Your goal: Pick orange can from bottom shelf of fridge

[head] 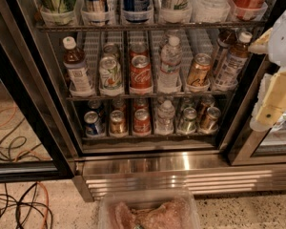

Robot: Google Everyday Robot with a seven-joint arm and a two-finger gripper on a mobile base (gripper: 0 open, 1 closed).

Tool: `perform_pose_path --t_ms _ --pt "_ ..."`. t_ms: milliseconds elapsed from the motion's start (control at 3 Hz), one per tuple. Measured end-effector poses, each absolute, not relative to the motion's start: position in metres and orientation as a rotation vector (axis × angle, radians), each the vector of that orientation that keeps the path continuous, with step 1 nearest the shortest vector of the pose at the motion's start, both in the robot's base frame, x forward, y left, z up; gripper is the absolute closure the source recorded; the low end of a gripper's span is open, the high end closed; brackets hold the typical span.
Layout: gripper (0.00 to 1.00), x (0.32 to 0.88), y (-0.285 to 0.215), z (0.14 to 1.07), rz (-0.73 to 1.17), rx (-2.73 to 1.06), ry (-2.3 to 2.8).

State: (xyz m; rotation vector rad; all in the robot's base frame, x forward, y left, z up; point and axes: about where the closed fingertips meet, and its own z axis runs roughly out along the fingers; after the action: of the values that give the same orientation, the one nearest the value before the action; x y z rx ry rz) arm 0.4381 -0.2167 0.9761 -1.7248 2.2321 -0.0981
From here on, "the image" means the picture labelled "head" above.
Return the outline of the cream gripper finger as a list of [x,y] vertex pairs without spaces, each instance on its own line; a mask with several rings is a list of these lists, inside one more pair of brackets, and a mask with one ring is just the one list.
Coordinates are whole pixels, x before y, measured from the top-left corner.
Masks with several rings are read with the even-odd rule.
[[269,28],[257,40],[250,44],[248,51],[254,54],[267,54],[268,43],[273,29]]

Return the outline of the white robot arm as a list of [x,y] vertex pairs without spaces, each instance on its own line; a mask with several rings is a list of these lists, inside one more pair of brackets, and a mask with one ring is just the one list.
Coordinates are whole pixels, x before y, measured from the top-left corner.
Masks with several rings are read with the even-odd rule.
[[286,112],[286,11],[249,47],[254,54],[267,54],[279,66],[277,73],[265,73],[252,112],[250,128],[257,132],[271,129]]

